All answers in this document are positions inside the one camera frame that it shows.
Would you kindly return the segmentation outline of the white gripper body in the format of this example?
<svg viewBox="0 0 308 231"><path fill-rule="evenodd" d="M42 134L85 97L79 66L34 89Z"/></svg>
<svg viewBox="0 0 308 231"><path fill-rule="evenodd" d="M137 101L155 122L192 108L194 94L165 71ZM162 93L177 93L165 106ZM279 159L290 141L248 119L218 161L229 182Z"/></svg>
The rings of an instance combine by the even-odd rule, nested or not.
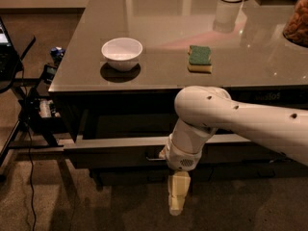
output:
<svg viewBox="0 0 308 231"><path fill-rule="evenodd" d="M195 169L202 156L205 143L217 130L217 128L211 127L193 127L178 119L165 146L165 158L168 167L183 171Z"/></svg>

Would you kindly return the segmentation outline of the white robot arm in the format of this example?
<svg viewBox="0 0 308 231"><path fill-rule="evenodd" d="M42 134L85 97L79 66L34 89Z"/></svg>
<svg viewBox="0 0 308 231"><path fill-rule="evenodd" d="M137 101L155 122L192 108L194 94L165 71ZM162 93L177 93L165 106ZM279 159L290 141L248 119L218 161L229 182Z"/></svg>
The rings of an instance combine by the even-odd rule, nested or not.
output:
<svg viewBox="0 0 308 231"><path fill-rule="evenodd" d="M198 164L205 143L219 129L231 131L308 165L308 112L234 101L215 87L186 87L174 101L178 120L159 157L173 170L168 177L168 206L182 213L189 191L189 172Z"/></svg>

